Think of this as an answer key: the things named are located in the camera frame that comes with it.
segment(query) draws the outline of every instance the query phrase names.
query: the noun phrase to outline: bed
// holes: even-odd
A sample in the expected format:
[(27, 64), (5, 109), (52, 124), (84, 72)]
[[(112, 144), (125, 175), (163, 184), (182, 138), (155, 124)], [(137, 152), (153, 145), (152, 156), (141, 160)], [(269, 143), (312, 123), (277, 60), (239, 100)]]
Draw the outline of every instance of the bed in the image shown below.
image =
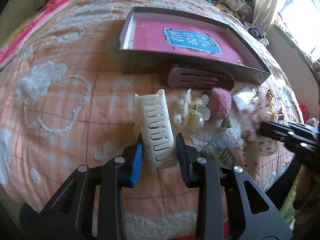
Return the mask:
[[(267, 49), (233, 16), (204, 0), (68, 0), (53, 6), (21, 39), (8, 60), (0, 88), (0, 183), (15, 201), (40, 212), (54, 192), (81, 164), (103, 165), (134, 144), (134, 93), (166, 91), (169, 114), (187, 89), (170, 89), (157, 74), (134, 74), (119, 35), (132, 7), (181, 10), (230, 25), (257, 52), (272, 75), (258, 87), (274, 91), (285, 105), (286, 120), (302, 122), (291, 86)], [(246, 87), (236, 82), (232, 93)], [(204, 148), (215, 133), (226, 135), (243, 166), (265, 191), (284, 173), (293, 154), (280, 143), (247, 144), (239, 113), (232, 106), (232, 129), (206, 122), (185, 136)], [(134, 189), (123, 190), (129, 239), (173, 239), (193, 233), (196, 189), (187, 189), (179, 166), (150, 174), (146, 163)], [(96, 230), (94, 216), (93, 231)]]

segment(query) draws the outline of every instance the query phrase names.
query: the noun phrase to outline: blue gripper pad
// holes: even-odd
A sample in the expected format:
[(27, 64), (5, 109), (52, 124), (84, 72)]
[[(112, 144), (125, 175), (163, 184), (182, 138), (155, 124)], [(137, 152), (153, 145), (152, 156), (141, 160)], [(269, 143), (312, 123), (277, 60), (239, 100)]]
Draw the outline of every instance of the blue gripper pad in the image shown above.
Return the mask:
[(132, 163), (131, 187), (134, 187), (139, 180), (142, 168), (143, 143), (137, 144), (137, 151)]
[(134, 187), (137, 184), (142, 168), (143, 151), (141, 134), (135, 145), (124, 148), (121, 156), (125, 159), (125, 163), (119, 174), (121, 187)]

